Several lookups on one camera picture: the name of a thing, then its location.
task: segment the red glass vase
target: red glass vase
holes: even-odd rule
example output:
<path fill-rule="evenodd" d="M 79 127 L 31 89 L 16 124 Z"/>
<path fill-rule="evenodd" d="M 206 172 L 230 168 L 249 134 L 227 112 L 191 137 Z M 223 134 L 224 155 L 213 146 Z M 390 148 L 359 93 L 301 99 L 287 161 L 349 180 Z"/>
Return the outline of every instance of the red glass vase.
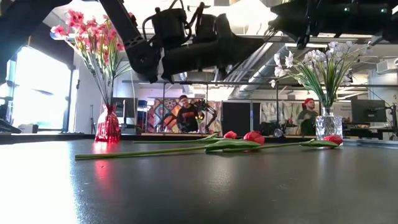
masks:
<path fill-rule="evenodd" d="M 116 106 L 103 105 L 104 112 L 98 118 L 97 133 L 95 141 L 101 142 L 119 142 L 120 127 L 118 117 L 114 113 Z"/>

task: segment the red tulip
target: red tulip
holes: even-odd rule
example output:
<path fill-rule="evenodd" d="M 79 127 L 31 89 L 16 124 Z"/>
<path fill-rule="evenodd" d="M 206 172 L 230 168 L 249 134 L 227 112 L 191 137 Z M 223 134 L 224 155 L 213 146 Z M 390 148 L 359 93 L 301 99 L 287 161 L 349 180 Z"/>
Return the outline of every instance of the red tulip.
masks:
<path fill-rule="evenodd" d="M 323 137 L 323 140 L 334 142 L 337 145 L 340 145 L 341 143 L 343 143 L 342 138 L 338 135 L 325 136 L 325 137 Z"/>
<path fill-rule="evenodd" d="M 228 131 L 224 134 L 224 138 L 236 139 L 236 133 L 233 131 Z"/>
<path fill-rule="evenodd" d="M 254 141 L 259 144 L 264 144 L 265 141 L 264 137 L 262 137 L 261 132 L 259 131 L 251 131 L 245 134 L 243 139 L 248 141 Z"/>

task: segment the black table surface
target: black table surface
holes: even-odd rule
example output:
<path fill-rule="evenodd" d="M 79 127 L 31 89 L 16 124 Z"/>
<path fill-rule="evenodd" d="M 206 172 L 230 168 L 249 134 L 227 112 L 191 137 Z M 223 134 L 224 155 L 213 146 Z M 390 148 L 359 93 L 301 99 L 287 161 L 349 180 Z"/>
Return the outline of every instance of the black table surface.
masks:
<path fill-rule="evenodd" d="M 73 158 L 186 146 L 88 139 L 3 145 L 0 223 L 398 222 L 396 149 Z"/>

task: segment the person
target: person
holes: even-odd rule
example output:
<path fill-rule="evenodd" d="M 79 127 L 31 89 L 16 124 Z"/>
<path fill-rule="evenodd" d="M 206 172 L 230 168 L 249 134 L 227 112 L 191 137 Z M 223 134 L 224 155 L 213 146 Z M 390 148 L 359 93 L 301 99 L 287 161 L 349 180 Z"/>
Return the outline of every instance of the person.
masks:
<path fill-rule="evenodd" d="M 188 102 L 186 95 L 181 95 L 181 108 L 177 114 L 177 126 L 182 133 L 189 133 L 190 131 L 198 131 L 198 123 L 195 117 L 198 117 L 198 108 Z"/>
<path fill-rule="evenodd" d="M 307 98 L 302 103 L 303 111 L 298 114 L 298 124 L 300 125 L 302 136 L 315 135 L 315 120 L 318 113 L 315 109 L 315 102 L 313 98 Z"/>

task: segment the red cap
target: red cap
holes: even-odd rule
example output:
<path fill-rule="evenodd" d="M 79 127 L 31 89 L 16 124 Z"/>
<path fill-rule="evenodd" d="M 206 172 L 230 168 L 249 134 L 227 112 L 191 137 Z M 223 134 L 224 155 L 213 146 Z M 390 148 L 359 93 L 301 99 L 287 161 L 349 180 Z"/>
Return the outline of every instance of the red cap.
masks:
<path fill-rule="evenodd" d="M 308 103 L 309 101 L 311 101 L 311 100 L 314 101 L 313 98 L 307 98 L 307 99 L 305 99 L 305 100 L 304 100 L 304 104 L 307 104 L 307 103 Z"/>

